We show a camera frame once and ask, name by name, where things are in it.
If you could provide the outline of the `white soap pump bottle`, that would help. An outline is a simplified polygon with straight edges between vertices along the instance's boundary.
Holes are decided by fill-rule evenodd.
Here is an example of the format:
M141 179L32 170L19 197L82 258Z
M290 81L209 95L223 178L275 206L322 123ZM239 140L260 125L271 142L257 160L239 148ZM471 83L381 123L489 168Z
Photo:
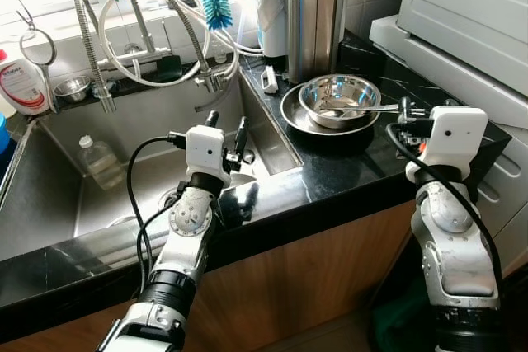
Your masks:
M0 96L23 115L40 115L50 110L40 69L19 52L3 47L0 47Z

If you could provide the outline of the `wide steel plate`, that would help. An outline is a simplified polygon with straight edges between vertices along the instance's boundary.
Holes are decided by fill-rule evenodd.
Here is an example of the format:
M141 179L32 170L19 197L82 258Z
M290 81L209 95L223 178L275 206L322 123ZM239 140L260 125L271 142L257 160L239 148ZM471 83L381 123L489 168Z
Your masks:
M372 120L366 122L365 125L349 130L333 130L320 127L310 121L309 117L307 117L307 111L303 110L295 100L295 95L299 92L301 85L302 83L291 88L290 91L283 96L282 103L280 104L280 112L282 112L283 118L288 124L293 126L294 129L303 131L303 133L314 134L314 136L347 136L347 134L353 134L356 131L368 129L380 117L380 112L375 112Z

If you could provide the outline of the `green floor cloth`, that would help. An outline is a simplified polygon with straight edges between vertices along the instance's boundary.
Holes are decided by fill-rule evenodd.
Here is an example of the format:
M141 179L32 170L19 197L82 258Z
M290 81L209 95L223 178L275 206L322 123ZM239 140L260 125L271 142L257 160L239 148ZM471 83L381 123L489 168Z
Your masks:
M425 287L408 287L403 294L372 311L377 352L433 352L432 307Z

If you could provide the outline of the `small white plastic plug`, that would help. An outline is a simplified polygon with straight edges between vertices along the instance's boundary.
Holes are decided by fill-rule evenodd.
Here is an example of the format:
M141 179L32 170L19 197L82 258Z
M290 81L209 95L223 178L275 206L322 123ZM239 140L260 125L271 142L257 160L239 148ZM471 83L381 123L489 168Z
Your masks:
M275 93L278 92L278 77L276 77L274 66L267 65L265 67L260 82L262 85L262 92L267 93L267 95L275 95Z

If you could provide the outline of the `white washing machine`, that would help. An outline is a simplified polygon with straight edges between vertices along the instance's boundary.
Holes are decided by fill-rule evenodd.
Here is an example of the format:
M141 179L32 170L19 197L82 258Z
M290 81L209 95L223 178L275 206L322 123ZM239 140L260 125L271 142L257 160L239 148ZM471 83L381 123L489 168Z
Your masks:
M401 0L370 39L510 136L478 186L505 274L528 257L528 0Z

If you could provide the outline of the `dark green sponge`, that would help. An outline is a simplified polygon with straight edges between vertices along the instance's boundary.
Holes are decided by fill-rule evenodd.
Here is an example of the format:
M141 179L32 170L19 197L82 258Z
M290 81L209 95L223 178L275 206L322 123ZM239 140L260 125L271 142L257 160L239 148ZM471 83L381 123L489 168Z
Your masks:
M168 55L156 62L156 83L172 83L182 77L182 60L178 55Z

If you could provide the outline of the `stainless steel sink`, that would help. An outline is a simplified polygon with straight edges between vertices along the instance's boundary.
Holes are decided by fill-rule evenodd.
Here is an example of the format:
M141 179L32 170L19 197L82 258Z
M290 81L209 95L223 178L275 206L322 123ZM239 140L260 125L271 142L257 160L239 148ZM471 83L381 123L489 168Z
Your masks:
M301 167L281 118L241 78L235 78L225 96L170 87L122 96L114 112L93 103L46 115L26 126L0 183L0 261L103 228L134 228L124 184L103 190L80 163L82 136L108 143L118 160L127 163L147 138L185 133L203 123L211 110L219 112L227 146L233 144L240 118L247 118L253 164L240 172L260 180Z

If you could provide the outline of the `wooden cabinet front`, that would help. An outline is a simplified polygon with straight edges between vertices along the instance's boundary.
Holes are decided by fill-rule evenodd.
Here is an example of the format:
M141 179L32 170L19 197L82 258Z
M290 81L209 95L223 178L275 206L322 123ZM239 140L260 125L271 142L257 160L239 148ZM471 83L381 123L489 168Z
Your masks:
M248 352L363 309L410 239L410 202L204 275L185 352ZM127 311L135 270L61 297L57 309L0 314L0 352L93 352Z

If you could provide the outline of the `small steel cup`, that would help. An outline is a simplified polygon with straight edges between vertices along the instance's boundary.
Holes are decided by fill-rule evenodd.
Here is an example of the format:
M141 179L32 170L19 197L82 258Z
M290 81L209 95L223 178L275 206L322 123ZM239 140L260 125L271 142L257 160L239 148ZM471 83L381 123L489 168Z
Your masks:
M91 91L93 81L90 77L71 77L54 86L55 96L63 103L83 102Z

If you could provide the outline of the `clear plastic bottle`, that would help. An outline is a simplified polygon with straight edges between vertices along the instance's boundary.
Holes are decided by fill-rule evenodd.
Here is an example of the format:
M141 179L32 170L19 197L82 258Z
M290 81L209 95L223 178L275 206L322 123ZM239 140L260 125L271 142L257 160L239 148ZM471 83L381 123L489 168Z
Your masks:
M111 146L91 136L78 140L78 157L87 174L103 189L120 186L125 181L124 164L118 160Z

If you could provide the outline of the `tall steel canister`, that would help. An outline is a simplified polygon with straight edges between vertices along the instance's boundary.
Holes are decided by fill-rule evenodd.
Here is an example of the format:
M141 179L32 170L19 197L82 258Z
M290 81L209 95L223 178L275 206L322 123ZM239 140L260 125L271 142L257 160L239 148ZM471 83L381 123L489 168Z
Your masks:
M287 77L291 84L333 73L346 0L286 0Z

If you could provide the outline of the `chrome faucet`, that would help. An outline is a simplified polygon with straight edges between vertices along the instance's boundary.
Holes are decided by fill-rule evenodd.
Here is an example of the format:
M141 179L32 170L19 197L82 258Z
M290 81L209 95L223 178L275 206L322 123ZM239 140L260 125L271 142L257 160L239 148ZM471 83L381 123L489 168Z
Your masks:
M176 55L171 48L163 46L161 40L155 40L152 36L151 27L159 28L159 31L166 35L163 29L163 21L148 21L144 17L144 0L129 0L130 16L135 17L135 29L127 26L125 31L129 35L129 43L122 46L122 54L116 51L118 47L110 45L107 30L102 27L103 17L105 13L99 12L98 27L96 28L98 39L101 40L102 49L112 49L115 54L113 57L106 57L101 59L97 64L106 69L118 70L118 64L121 67L128 69L130 73L135 74L136 77L142 76L142 68L148 64L155 64L162 57L168 55Z

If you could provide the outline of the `deep steel bowl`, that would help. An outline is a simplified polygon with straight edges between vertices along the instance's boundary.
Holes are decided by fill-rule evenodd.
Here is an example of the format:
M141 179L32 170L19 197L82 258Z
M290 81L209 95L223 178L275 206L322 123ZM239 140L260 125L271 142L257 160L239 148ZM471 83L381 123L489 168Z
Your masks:
M349 130L365 125L375 113L358 110L382 104L375 84L354 74L325 74L300 86L295 100L307 117L324 129Z

